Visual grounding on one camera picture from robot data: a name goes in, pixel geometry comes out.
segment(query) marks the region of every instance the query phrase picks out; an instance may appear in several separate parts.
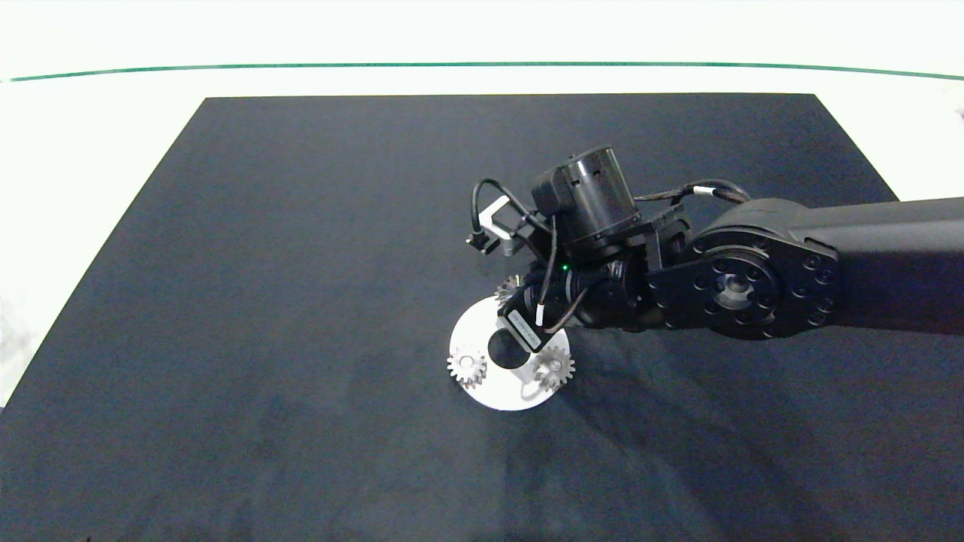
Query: white floor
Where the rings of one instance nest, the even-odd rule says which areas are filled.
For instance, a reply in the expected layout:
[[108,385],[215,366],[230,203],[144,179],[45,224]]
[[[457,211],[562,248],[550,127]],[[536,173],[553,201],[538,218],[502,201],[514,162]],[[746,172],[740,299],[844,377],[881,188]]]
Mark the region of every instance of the white floor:
[[[0,406],[207,96],[808,93],[898,197],[955,197],[964,196],[961,20],[964,4],[954,2],[0,3]],[[507,61],[796,68],[245,68],[16,80],[116,68]]]

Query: white label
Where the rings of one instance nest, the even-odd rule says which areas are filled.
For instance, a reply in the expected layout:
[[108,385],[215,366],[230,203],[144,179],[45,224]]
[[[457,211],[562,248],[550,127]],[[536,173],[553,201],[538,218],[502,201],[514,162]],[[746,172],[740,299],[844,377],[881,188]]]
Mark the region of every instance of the white label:
[[519,311],[509,312],[509,321],[515,324],[516,331],[519,332],[519,335],[522,335],[522,338],[525,339],[525,342],[529,343],[530,347],[533,349],[539,347],[539,336],[536,335],[536,332],[532,331],[532,328],[526,323],[525,318],[519,314]]

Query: gear teeth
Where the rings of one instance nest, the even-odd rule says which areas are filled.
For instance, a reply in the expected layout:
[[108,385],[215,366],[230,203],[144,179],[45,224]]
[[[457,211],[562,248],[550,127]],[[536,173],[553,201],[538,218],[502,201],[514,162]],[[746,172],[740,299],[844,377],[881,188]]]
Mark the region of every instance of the gear teeth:
[[[553,370],[549,364],[557,362],[559,368]],[[544,349],[538,358],[535,380],[546,391],[556,392],[569,382],[575,372],[575,362],[562,348],[551,346]]]
[[[469,366],[462,366],[462,360],[465,357],[471,359]],[[446,368],[449,374],[455,378],[456,382],[468,390],[482,383],[482,379],[485,378],[486,375],[487,364],[484,355],[465,346],[461,346],[451,352]]]

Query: spur gear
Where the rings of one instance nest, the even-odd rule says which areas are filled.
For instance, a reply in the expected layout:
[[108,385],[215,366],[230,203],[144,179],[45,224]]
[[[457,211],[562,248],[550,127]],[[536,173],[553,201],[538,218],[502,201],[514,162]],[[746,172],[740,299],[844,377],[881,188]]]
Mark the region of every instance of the spur gear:
[[508,301],[522,286],[522,276],[512,275],[495,289],[495,300],[500,305]]
[[481,352],[456,348],[448,358],[448,371],[463,388],[474,388],[485,378],[487,363]]
[[535,379],[544,390],[555,392],[573,377],[576,362],[562,348],[543,348],[537,359]]

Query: black circular hole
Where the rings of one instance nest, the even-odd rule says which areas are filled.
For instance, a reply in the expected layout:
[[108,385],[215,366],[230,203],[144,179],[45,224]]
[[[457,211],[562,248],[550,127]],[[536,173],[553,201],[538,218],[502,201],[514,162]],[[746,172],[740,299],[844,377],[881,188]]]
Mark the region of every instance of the black circular hole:
[[492,363],[502,368],[519,368],[529,360],[525,351],[507,329],[500,329],[489,338],[489,356]]

